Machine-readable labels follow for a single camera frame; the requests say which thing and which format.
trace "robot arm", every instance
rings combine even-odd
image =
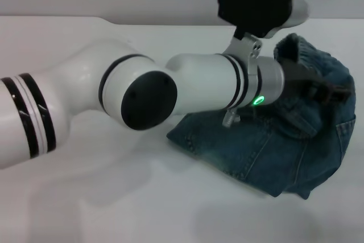
[[[2,79],[0,168],[60,147],[72,117],[86,110],[146,130],[172,115],[226,109],[222,123],[229,127],[237,108],[267,105],[297,95],[307,83],[323,83],[296,63],[259,56],[259,38],[306,20],[304,0],[218,1],[219,16],[237,27],[222,54],[181,54],[160,67],[127,44],[105,40],[56,67]]]

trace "denim jacket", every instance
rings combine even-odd
[[[338,105],[295,97],[240,108],[241,121],[229,129],[222,126],[225,111],[189,114],[167,137],[187,154],[271,196],[292,192],[307,199],[345,156],[355,124],[354,80],[338,60],[296,34],[277,45],[275,57],[312,67],[332,84],[351,86],[353,95]]]

